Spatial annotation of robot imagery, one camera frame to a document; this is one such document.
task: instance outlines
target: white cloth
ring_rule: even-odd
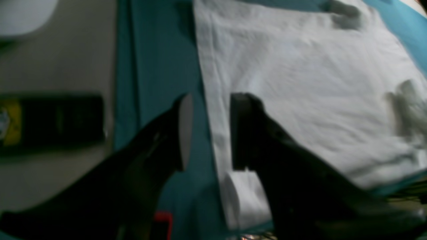
[[[362,188],[426,167],[394,133],[387,93],[407,79],[426,82],[379,14],[359,0],[331,12],[196,0],[197,47],[216,169],[228,227],[269,220],[253,173],[232,172],[229,98],[250,92],[301,145]]]

